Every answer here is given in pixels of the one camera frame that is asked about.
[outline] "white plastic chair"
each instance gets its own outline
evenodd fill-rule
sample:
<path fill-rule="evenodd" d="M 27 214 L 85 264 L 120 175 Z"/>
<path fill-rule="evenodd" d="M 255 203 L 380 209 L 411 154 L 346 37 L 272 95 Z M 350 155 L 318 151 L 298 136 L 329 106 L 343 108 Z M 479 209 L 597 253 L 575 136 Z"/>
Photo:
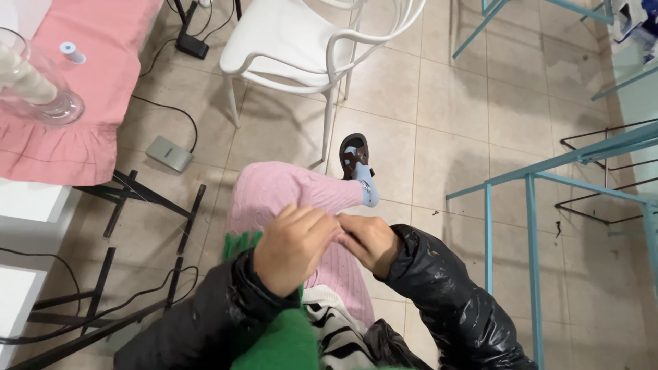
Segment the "white plastic chair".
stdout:
<path fill-rule="evenodd" d="M 322 139 L 322 160 L 325 161 L 334 88 L 347 75 L 347 99 L 352 68 L 404 32 L 418 18 L 426 0 L 391 0 L 395 10 L 391 31 L 386 36 L 368 36 L 359 32 L 363 6 L 368 0 L 354 0 L 353 3 L 320 1 L 344 11 L 357 10 L 357 15 L 348 28 L 341 28 L 318 15 L 302 0 L 253 0 L 226 43 L 219 66 L 236 128 L 240 128 L 240 122 L 233 77 L 241 76 L 283 92 L 322 93 L 326 97 Z M 418 6 L 411 14 L 415 1 Z M 371 46 L 355 58 L 357 43 Z M 277 82 L 268 79 L 268 75 L 281 76 L 301 86 Z"/>

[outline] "tiled floor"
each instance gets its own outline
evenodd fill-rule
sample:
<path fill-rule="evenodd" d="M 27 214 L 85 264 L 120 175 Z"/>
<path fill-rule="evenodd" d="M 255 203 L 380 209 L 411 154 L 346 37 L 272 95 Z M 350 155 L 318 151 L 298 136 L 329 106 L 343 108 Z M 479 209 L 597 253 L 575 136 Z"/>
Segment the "tiled floor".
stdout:
<path fill-rule="evenodd" d="M 337 24 L 349 22 L 348 14 L 308 2 Z M 380 3 L 386 2 L 370 0 L 372 14 L 363 21 L 364 32 L 384 31 L 380 19 L 390 9 Z M 227 4 L 216 1 L 210 28 L 224 21 L 230 11 Z M 185 116 L 133 100 L 118 136 L 117 167 L 138 170 L 138 180 L 185 208 L 191 206 L 200 184 L 208 186 L 185 255 L 186 263 L 199 264 L 204 275 L 217 263 L 231 189 L 244 166 L 277 160 L 338 177 L 338 144 L 345 135 L 362 132 L 369 141 L 382 201 L 374 209 L 355 207 L 347 212 L 379 215 L 391 224 L 410 223 L 442 238 L 482 285 L 482 193 L 447 203 L 445 195 L 562 154 L 561 138 L 606 127 L 610 120 L 604 100 L 590 101 L 602 77 L 599 38 L 593 36 L 589 20 L 580 23 L 578 16 L 546 1 L 516 0 L 453 60 L 455 42 L 477 26 L 478 14 L 475 0 L 428 0 L 416 24 L 355 69 L 349 100 L 341 96 L 337 102 L 327 163 L 319 161 L 324 109 L 320 95 L 290 95 L 238 81 L 242 128 L 231 125 L 217 60 L 235 20 L 209 38 L 211 51 L 205 61 L 174 52 L 170 45 L 135 93 L 190 112 L 199 126 L 193 163 L 177 174 L 145 156 L 155 136 L 189 147 L 193 131 Z M 201 15 L 195 21 L 198 27 L 205 19 Z M 170 38 L 177 22 L 170 14 L 166 34 L 152 37 L 152 42 L 160 45 Z M 576 145 L 587 144 L 585 140 Z M 603 181 L 601 171 L 591 165 L 555 172 L 597 184 Z M 560 214 L 553 207 L 583 192 L 541 181 L 537 189 L 546 369 L 649 369 L 631 264 L 635 247 L 607 238 L 596 223 Z M 526 353 L 532 355 L 523 193 L 523 183 L 517 182 L 493 191 L 493 289 L 517 324 Z M 610 217 L 623 211 L 605 199 L 574 206 Z M 182 225 L 180 217 L 161 207 L 129 201 L 114 235 L 106 240 L 101 233 L 110 212 L 107 203 L 94 199 L 77 212 L 80 232 L 70 241 L 84 287 L 93 285 L 106 248 L 117 247 L 106 307 L 159 284 L 173 266 Z M 562 225 L 559 236 L 556 221 Z M 364 278 L 377 317 L 385 318 L 417 355 L 436 368 L 437 349 L 415 306 L 366 271 Z M 155 299 L 145 298 L 133 307 Z M 93 354 L 86 350 L 76 356 L 89 353 Z M 66 362 L 67 368 L 80 369 L 109 369 L 109 364 L 107 358 L 87 357 Z"/>

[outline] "clear glass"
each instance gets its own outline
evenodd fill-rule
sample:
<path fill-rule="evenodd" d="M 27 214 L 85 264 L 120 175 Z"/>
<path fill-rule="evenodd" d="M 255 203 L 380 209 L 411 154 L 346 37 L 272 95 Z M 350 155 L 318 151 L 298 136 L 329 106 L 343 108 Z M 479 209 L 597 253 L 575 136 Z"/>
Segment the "clear glass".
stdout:
<path fill-rule="evenodd" d="M 2 110 L 52 127 L 76 122 L 85 109 L 49 57 L 17 32 L 2 27 L 0 101 Z"/>

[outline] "black puffer jacket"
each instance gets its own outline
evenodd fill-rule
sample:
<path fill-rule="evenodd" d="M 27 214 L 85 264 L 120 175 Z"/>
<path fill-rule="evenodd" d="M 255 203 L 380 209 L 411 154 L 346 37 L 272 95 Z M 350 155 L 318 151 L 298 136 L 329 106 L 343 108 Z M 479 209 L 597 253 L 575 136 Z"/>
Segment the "black puffer jacket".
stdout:
<path fill-rule="evenodd" d="M 517 342 L 512 320 L 441 240 L 407 225 L 391 228 L 404 248 L 383 281 L 420 309 L 442 353 L 442 370 L 537 369 Z M 210 270 L 194 297 L 115 354 L 115 370 L 229 368 L 247 349 L 233 343 L 253 343 L 279 312 L 299 307 L 297 292 L 281 299 L 263 286 L 252 256 L 247 251 Z M 365 340 L 379 366 L 429 369 L 384 320 Z"/>

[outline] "light blue sock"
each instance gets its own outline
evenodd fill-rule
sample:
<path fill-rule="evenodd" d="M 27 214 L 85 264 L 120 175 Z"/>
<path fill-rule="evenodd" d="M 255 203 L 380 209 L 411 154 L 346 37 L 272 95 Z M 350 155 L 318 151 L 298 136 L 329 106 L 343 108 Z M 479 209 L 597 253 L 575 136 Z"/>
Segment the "light blue sock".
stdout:
<path fill-rule="evenodd" d="M 348 146 L 345 148 L 346 153 L 356 154 L 357 149 L 355 147 Z M 374 182 L 372 181 L 372 176 L 370 175 L 370 166 L 362 165 L 360 162 L 354 167 L 352 172 L 352 179 L 357 180 L 361 183 L 361 188 L 363 189 L 363 201 L 361 204 L 367 205 L 368 207 L 374 207 L 379 203 L 379 193 L 377 188 L 375 188 Z"/>

